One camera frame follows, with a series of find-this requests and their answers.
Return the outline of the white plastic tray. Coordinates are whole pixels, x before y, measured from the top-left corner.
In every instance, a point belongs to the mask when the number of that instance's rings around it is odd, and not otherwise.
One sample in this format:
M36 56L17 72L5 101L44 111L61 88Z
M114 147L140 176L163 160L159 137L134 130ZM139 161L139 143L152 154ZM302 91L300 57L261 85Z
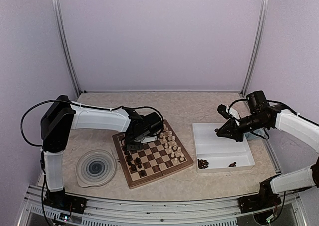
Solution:
M246 138L242 142L236 142L216 135L214 130L222 125L222 123L193 123L196 160L204 159L209 162L206 169L199 169L196 163L198 173L242 171L255 166ZM233 162L237 162L237 166L228 167Z

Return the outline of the wooden chess board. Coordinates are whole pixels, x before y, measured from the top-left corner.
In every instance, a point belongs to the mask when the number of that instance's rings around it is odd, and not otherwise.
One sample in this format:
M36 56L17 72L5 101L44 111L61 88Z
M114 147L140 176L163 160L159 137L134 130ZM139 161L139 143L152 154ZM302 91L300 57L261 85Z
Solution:
M164 120L164 124L168 124L168 126L173 130L171 125L168 123L167 120ZM126 156L123 153L123 146L124 146L124 133L118 133L112 136L115 149L118 155L119 162L121 164L125 179L127 181L128 187L130 189L134 189L154 181L160 180L164 177L173 175L178 173L184 169L191 167L194 163L192 157L189 155L188 151L180 141L177 136L177 142L181 144L183 152L186 154L186 162L181 163L177 166L173 166L171 168L164 169L163 167L159 166L154 156L159 156L157 154L156 145L158 144L158 139L152 142L148 142L143 144L142 150L133 150L130 151L130 155L132 155L132 165L135 165L137 168L136 172L132 172L131 166L128 165L126 161ZM137 167L137 163L135 162L135 158L139 157L142 167L139 169ZM140 176L139 171L145 171L145 175L142 177Z

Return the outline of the dark piece back rank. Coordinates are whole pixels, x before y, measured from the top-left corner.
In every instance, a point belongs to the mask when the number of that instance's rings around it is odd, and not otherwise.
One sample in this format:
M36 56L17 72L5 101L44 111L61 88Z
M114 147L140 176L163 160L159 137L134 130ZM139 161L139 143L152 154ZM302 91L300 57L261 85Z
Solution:
M137 171L136 166L135 165L131 165L131 170L132 170L132 172L136 172Z

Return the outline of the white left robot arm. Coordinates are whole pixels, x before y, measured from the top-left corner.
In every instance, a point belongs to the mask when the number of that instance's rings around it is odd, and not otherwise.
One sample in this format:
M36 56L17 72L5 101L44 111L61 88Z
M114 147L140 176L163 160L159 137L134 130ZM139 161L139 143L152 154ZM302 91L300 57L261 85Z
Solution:
M138 108L118 106L105 108L71 101L60 95L50 101L51 106L40 121L42 158L50 200L63 209L70 198L62 192L63 154L72 131L106 130L124 134L126 152L140 150L143 143L154 141L164 130L162 114L151 108L151 113L140 114Z

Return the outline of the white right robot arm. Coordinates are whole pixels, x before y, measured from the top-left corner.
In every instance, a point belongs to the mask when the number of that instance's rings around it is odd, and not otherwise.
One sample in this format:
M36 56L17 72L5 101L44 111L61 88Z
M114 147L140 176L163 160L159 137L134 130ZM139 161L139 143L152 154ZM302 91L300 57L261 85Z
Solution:
M217 111L227 121L216 129L216 135L242 142L250 133L269 140L267 131L276 133L271 140L276 159L279 160L281 174L260 183L260 193L255 196L255 204L265 208L276 194L287 191L304 191L319 186L319 125L293 110L287 104L269 100L263 91L254 91L245 98L250 114L239 117L233 106L220 104Z

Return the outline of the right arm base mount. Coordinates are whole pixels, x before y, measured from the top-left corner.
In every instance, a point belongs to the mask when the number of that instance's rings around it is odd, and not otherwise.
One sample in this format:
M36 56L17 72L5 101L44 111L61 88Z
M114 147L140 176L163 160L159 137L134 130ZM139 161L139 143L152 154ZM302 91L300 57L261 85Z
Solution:
M260 183L259 192L257 194L242 196L238 199L240 212L248 213L266 208L268 211L259 212L253 215L254 220L263 226L270 226L282 213L286 192L284 192L283 200L280 195L273 193L270 182L264 181Z

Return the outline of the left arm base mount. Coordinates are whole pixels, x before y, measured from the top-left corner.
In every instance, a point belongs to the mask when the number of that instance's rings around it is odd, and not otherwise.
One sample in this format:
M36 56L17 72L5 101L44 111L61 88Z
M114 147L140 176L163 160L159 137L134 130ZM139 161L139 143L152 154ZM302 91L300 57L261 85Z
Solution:
M55 192L47 190L43 203L46 206L70 213L84 214L87 199L67 194L65 189Z

